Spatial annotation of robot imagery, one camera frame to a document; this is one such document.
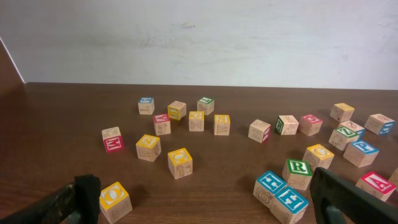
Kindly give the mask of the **green R wooden block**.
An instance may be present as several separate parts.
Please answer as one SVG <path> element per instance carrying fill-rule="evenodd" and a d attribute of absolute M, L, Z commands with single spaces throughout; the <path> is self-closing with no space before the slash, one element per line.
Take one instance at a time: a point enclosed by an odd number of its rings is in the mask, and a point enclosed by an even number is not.
<path fill-rule="evenodd" d="M 307 162 L 287 159 L 282 171 L 287 185 L 297 190 L 307 190 L 312 179 L 312 171 Z"/>

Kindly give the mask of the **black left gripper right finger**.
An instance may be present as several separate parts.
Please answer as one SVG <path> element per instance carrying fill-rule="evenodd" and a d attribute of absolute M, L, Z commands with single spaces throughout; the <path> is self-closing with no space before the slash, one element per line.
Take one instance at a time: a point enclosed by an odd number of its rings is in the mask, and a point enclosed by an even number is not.
<path fill-rule="evenodd" d="M 310 183 L 318 224 L 397 223 L 397 209 L 361 190 L 336 174 L 318 167 Z"/>

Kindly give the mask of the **yellow S wooden block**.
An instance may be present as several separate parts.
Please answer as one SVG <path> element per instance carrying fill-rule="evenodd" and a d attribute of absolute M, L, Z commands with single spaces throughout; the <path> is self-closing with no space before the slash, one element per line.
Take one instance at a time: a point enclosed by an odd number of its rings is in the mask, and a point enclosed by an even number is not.
<path fill-rule="evenodd" d="M 154 162 L 161 153 L 160 138 L 145 134 L 136 143 L 136 150 L 139 159 Z"/>

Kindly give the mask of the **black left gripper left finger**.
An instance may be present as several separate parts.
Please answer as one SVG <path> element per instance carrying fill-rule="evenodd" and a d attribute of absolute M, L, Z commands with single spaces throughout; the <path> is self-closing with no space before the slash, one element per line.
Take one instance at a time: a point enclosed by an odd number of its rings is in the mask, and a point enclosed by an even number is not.
<path fill-rule="evenodd" d="M 101 181 L 92 174 L 79 175 L 41 200 L 5 218 L 1 223 L 97 223 L 100 213 Z"/>

